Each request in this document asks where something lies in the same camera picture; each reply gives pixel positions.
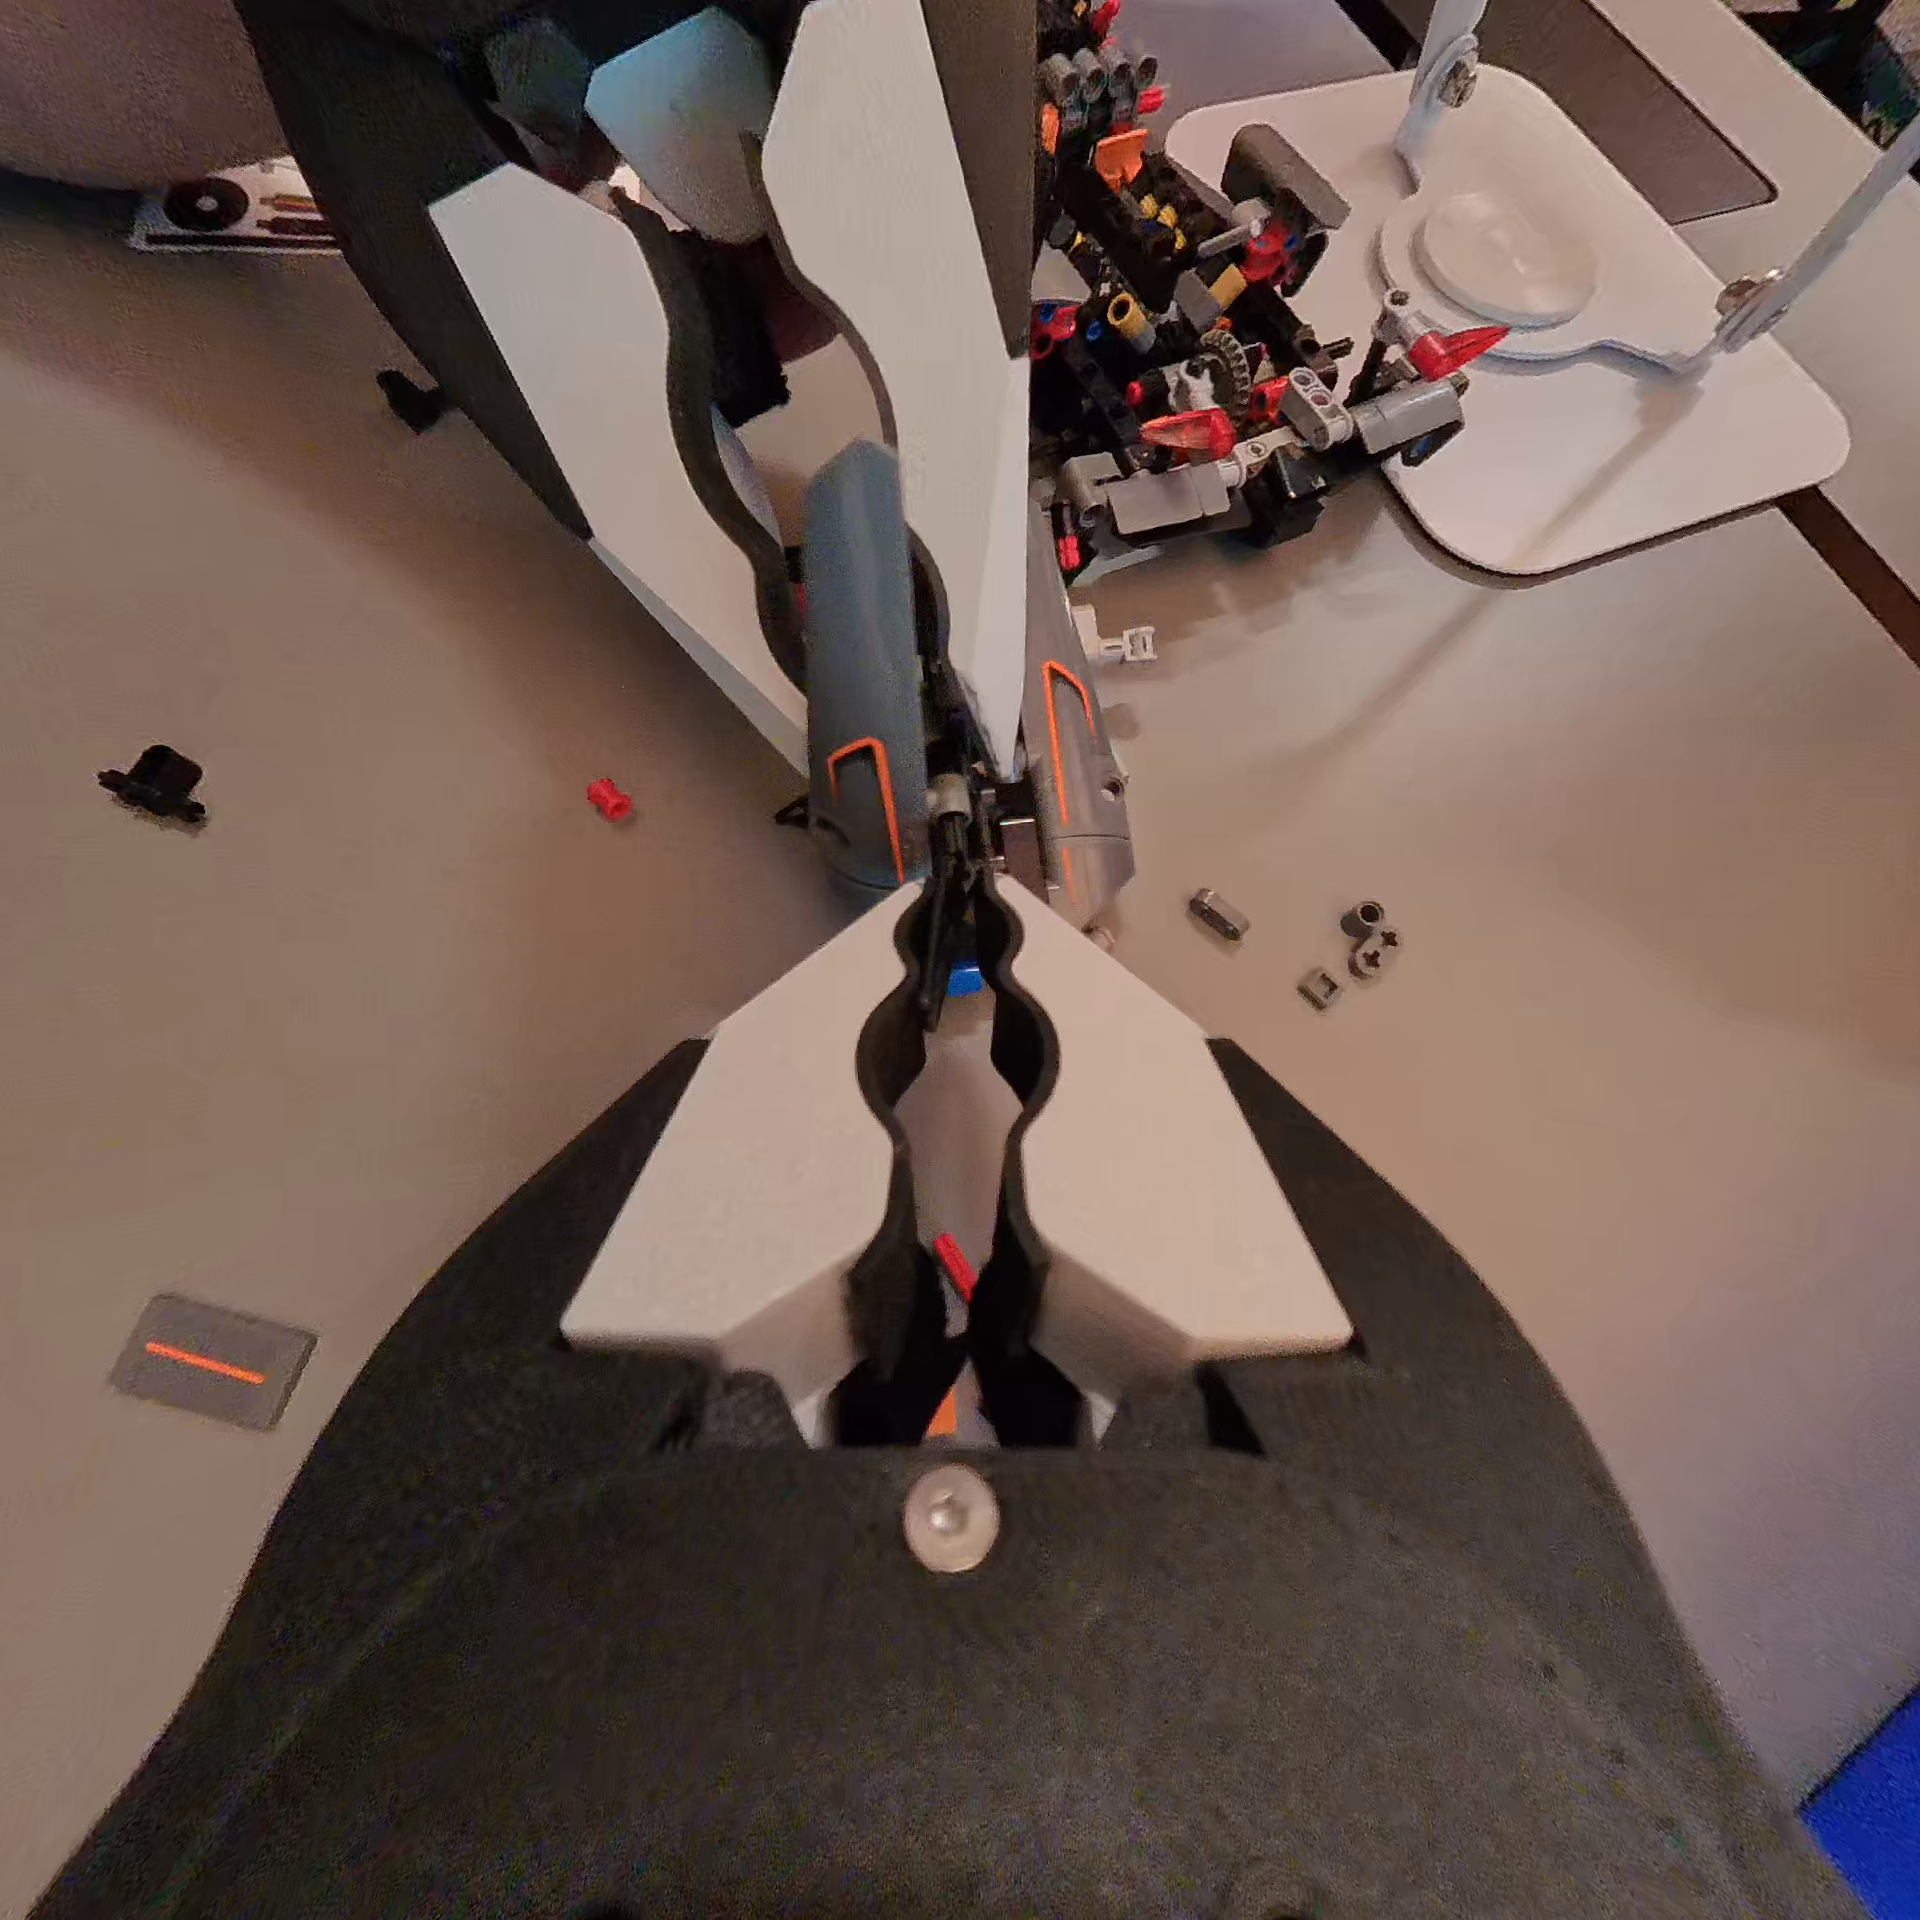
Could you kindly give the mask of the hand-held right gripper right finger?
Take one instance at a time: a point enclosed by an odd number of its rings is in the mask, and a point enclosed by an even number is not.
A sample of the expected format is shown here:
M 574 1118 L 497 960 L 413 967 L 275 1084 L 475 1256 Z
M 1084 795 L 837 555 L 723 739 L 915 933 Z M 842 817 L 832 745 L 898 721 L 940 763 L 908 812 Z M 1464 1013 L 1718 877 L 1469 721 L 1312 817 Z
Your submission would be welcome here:
M 1330 1298 L 1213 1034 L 1022 884 L 978 894 L 996 1159 L 978 1348 L 1120 1408 L 1241 1355 L 1330 1355 Z

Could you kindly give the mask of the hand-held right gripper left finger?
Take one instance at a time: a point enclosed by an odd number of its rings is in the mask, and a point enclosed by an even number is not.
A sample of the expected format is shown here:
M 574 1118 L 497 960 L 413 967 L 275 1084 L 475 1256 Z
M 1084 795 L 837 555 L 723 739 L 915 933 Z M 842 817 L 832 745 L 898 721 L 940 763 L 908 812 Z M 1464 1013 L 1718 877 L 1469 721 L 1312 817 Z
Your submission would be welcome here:
M 890 1203 L 890 1130 L 854 1043 L 902 989 L 898 924 L 922 884 L 878 894 L 776 977 L 708 1050 L 590 1257 L 574 1348 L 699 1355 L 723 1378 L 849 1378 L 849 1273 Z

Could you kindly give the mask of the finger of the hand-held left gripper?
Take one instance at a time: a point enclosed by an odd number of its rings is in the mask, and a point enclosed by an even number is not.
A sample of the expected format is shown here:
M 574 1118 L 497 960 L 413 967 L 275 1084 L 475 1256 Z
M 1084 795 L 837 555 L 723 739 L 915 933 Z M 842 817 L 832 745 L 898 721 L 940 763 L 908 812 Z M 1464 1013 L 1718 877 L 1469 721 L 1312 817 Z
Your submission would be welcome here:
M 1031 643 L 1031 372 L 996 335 L 922 6 L 801 15 L 760 195 L 786 269 L 878 378 L 902 515 L 943 600 L 943 659 L 991 769 L 1014 769 Z
M 708 314 L 679 237 L 515 162 L 431 223 L 529 398 L 593 555 L 803 769 L 801 605 L 776 508 L 715 410 Z

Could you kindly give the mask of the dark grey lego wing panel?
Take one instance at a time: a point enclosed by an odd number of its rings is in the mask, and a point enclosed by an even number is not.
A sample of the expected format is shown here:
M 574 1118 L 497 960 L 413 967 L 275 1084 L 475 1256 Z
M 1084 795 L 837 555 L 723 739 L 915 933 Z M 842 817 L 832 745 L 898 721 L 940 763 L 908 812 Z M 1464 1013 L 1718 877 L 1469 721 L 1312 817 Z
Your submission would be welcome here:
M 803 831 L 854 905 L 935 875 L 943 734 L 925 702 L 915 548 L 882 440 L 803 486 Z

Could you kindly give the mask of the black grey lego assembly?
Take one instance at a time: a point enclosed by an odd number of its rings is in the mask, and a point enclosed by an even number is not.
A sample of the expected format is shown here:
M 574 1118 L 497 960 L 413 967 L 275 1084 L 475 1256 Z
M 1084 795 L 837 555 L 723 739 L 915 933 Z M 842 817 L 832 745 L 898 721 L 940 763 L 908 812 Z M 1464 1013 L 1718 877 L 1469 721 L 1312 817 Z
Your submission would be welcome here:
M 1097 693 L 1097 627 L 1064 600 L 1064 579 L 1084 565 L 1084 515 L 1059 497 L 1031 508 L 1031 643 L 1022 643 L 1022 724 L 1016 763 L 991 769 L 987 739 L 970 716 L 970 698 L 935 638 L 935 586 L 915 555 L 915 605 L 922 605 L 922 659 L 925 702 L 943 734 L 943 769 L 978 769 L 978 823 L 991 831 L 987 875 L 1016 877 L 1031 894 L 1059 908 L 1071 924 L 1092 924 L 1120 884 L 1131 877 L 1131 823 L 1128 823 L 1128 769 L 1105 739 L 1103 693 Z

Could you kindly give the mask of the lego sticker sheet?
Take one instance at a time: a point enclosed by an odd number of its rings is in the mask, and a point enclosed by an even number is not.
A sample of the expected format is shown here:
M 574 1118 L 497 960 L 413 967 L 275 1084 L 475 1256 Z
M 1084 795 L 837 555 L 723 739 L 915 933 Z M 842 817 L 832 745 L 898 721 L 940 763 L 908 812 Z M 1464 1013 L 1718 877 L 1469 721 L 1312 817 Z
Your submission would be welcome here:
M 126 223 L 130 253 L 337 253 L 302 169 L 288 159 L 143 195 Z

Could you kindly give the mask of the large lego car chassis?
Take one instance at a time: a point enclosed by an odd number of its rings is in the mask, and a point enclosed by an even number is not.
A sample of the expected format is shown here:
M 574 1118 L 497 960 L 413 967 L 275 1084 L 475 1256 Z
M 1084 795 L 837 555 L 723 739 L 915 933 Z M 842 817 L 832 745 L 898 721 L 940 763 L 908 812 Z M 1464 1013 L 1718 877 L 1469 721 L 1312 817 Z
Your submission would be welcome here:
M 1464 432 L 1469 361 L 1504 319 L 1438 325 L 1385 285 L 1371 352 L 1287 303 L 1351 197 L 1263 119 L 1207 183 L 1162 149 L 1162 79 L 1120 6 L 1041 6 L 1031 490 L 1059 579 L 1224 533 L 1281 548 L 1328 497 L 1423 469 Z

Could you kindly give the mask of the black t-shaped lego piece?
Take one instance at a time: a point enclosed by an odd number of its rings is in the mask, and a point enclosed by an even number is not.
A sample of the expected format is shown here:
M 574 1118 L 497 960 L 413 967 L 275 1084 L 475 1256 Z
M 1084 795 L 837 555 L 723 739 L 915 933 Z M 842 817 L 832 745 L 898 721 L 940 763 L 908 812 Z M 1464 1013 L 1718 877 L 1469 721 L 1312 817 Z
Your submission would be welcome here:
M 102 795 L 181 831 L 205 823 L 198 782 L 205 769 L 181 758 L 176 745 L 143 745 L 126 769 L 96 769 Z

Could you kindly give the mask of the flat grey orange striped tile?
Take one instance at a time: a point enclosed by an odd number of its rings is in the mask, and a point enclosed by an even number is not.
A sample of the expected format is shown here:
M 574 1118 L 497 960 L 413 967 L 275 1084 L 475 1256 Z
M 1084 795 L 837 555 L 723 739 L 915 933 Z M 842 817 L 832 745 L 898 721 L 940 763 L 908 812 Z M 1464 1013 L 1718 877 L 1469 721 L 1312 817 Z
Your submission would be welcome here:
M 109 1387 L 230 1432 L 280 1432 L 312 1345 L 308 1324 L 164 1293 L 112 1348 Z

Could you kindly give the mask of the blue plastic bin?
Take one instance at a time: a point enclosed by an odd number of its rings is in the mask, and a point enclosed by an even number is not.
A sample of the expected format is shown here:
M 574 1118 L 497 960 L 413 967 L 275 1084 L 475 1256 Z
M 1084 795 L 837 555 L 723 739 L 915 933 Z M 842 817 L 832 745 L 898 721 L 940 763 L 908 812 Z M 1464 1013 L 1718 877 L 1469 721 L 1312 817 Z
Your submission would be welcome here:
M 1871 1920 L 1920 1917 L 1920 1689 L 1805 1797 L 1805 1827 Z

